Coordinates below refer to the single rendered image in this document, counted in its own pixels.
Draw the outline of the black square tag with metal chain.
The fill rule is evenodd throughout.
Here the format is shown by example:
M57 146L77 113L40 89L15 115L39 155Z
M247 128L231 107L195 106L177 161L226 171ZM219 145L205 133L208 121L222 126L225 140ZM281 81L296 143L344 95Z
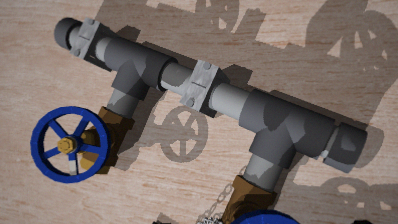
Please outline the black square tag with metal chain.
M207 221L207 223L206 223L205 220ZM213 224L223 224L222 221L218 221L218 218L215 218L214 221L213 221L213 217L210 217L210 219L208 219L207 217L204 217L204 222L203 223L202 222L198 222L197 224L211 224L211 223L213 223ZM156 223L154 221L152 224L158 224L158 223Z

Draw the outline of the grey pipe manifold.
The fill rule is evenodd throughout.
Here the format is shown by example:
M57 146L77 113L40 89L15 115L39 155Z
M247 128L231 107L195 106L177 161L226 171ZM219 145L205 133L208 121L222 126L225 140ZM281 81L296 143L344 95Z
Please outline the grey pipe manifold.
M253 154L244 174L236 175L235 189L218 219L223 224L300 224L285 213L264 210L274 204L278 194L273 190L296 152L315 160L321 156L324 164L348 174L364 148L367 131L343 122L334 125L335 119L323 114L257 89L249 92L229 84L231 80L220 67L209 62L198 59L194 70L178 64L176 58L122 38L93 19L63 18L55 26L54 38L70 54L109 72L117 71L111 85L115 89L107 106L101 107L100 117L86 108L59 107L35 126L32 158L56 182L78 183L95 174L107 175L115 167L118 150L135 123L134 111L150 87L177 93L182 96L179 103L213 119L218 111L256 133L249 148ZM83 116L70 135L56 121L66 114ZM89 122L93 126L85 130ZM61 140L58 147L45 152L49 126ZM68 155L70 174L48 161L59 153ZM82 155L80 165L86 172L78 171L77 153Z

